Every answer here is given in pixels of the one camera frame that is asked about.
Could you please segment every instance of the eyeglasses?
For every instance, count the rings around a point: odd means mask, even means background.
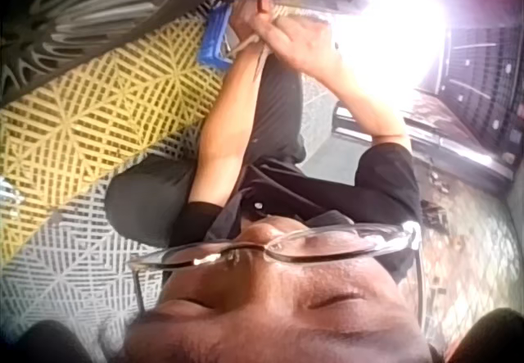
[[[398,225],[355,224],[306,229],[275,238],[265,245],[217,240],[168,248],[128,262],[138,309],[145,311],[139,273],[149,270],[177,272],[235,261],[239,250],[262,252],[267,261],[315,264],[363,256],[382,256],[405,248],[414,250],[418,275],[418,320],[424,320],[424,282],[420,257],[421,229],[417,222]]]

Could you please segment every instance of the black sleeve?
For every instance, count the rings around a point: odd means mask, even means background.
[[[413,157],[397,143],[371,147],[361,157],[355,187],[371,189],[399,203],[413,220],[421,222],[420,193]]]
[[[197,243],[204,240],[222,207],[206,202],[187,203],[173,224],[170,247]]]

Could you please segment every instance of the eyeglass frame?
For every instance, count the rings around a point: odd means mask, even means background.
[[[198,247],[200,245],[204,245],[207,243],[231,243],[227,247],[224,247],[224,249],[216,252],[215,254],[220,254],[220,259],[224,254],[228,252],[235,252],[242,249],[249,249],[254,250],[258,252],[263,252],[264,256],[268,257],[269,259],[272,259],[274,261],[279,261],[282,263],[288,263],[288,264],[297,264],[297,265],[306,265],[306,264],[314,264],[314,263],[324,263],[329,261],[345,261],[349,259],[354,259],[358,257],[375,257],[375,256],[382,256],[386,254],[390,254],[393,252],[399,252],[404,250],[405,248],[411,248],[415,252],[415,265],[417,268],[417,285],[418,285],[418,324],[421,326],[422,331],[425,328],[425,317],[426,317],[426,293],[425,293],[425,280],[424,280],[424,272],[423,272],[423,264],[422,264],[422,231],[420,224],[416,221],[407,221],[404,222],[402,225],[386,225],[386,224],[366,224],[366,223],[359,223],[359,224],[352,224],[352,225],[333,225],[325,228],[336,228],[336,227],[345,227],[348,226],[353,228],[358,227],[367,227],[372,228],[373,226],[376,227],[394,227],[396,229],[399,229],[401,232],[408,232],[409,235],[405,237],[405,244],[403,246],[398,246],[393,249],[392,244],[388,247],[387,243],[379,248],[373,247],[373,248],[367,248],[367,249],[361,249],[353,252],[342,252],[342,253],[334,253],[334,254],[326,254],[326,255],[317,255],[317,256],[297,256],[294,258],[291,258],[289,256],[285,255],[279,255],[275,252],[271,252],[267,249],[268,246],[270,246],[272,243],[277,242],[279,239],[287,239],[293,236],[296,236],[297,234],[307,234],[308,232],[315,232],[314,229],[303,229],[303,230],[297,230],[296,232],[291,232],[289,234],[286,234],[284,236],[279,236],[277,238],[274,238],[267,242],[266,244],[258,244],[258,243],[235,243],[233,240],[227,240],[227,239],[217,239],[209,242],[199,242],[199,243],[192,243],[192,244],[185,244],[179,247],[168,247],[163,250],[159,250],[156,252],[151,252],[149,254],[139,256],[136,258],[133,258],[127,262],[127,265],[132,271],[133,276],[133,285],[134,285],[134,292],[137,297],[137,306],[138,311],[140,314],[143,314],[146,311],[144,301],[143,301],[143,295],[142,295],[142,286],[140,284],[140,278],[139,273],[142,271],[148,271],[148,270],[161,270],[161,271],[170,271],[175,272],[180,269],[184,268],[190,268],[190,267],[202,267],[206,265],[211,265],[216,263],[216,261],[203,261],[202,263],[195,264],[194,260],[192,261],[185,261],[181,263],[175,263],[175,264],[162,264],[162,263],[141,263],[141,260],[144,258],[147,258],[148,256],[153,256],[155,254],[158,254],[160,252],[168,252],[169,250],[176,250],[175,252],[182,251],[186,248],[190,247]]]

